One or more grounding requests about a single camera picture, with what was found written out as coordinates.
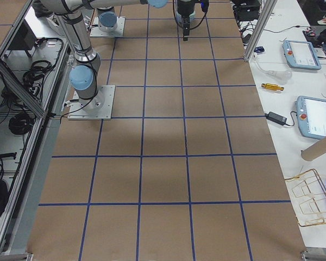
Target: tablet screen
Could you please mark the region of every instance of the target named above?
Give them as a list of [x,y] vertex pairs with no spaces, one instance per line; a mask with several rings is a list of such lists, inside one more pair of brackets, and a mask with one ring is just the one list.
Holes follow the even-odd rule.
[[304,99],[309,133],[326,136],[326,102]]
[[293,56],[298,65],[316,66],[314,57],[311,53],[310,45],[304,42],[290,42]]

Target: gold wire basket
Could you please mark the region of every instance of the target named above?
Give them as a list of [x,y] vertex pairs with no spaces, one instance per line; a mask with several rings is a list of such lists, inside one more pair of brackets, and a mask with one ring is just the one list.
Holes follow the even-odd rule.
[[326,186],[317,170],[309,169],[285,181],[295,198],[292,204],[301,212],[296,212],[298,224],[301,227],[326,224]]

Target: white mounting plate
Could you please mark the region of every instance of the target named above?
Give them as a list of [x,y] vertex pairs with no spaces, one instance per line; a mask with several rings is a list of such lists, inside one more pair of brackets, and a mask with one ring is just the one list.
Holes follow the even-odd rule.
[[[92,38],[113,38],[113,37],[123,37],[124,32],[124,23],[126,22],[126,18],[121,16],[117,18],[117,28],[111,32],[103,32],[99,29],[99,27],[94,27],[91,29],[90,37]],[[99,19],[98,17],[94,18],[93,26],[98,25]]]
[[[99,87],[99,94],[104,95],[104,105],[100,110],[96,110],[93,113],[89,113],[83,109],[74,113],[68,114],[69,120],[111,120],[112,106],[114,104],[115,86],[114,85],[101,85]],[[78,95],[74,92],[73,99],[78,99]],[[72,103],[70,111],[75,111],[81,108],[79,102]]]

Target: yellow tool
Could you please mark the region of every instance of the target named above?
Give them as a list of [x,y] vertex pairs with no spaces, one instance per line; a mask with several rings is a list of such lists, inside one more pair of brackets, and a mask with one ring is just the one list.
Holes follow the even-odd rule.
[[284,87],[280,87],[276,84],[272,84],[272,83],[262,83],[261,87],[268,89],[268,90],[272,90],[272,91],[283,91]]

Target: screwdriver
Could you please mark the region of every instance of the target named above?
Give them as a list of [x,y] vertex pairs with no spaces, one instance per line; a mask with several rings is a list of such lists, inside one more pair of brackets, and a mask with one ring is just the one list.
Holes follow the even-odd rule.
[[272,83],[262,83],[261,87],[267,89],[267,90],[272,90],[272,91],[283,91],[284,87],[280,87],[276,84],[272,84]]

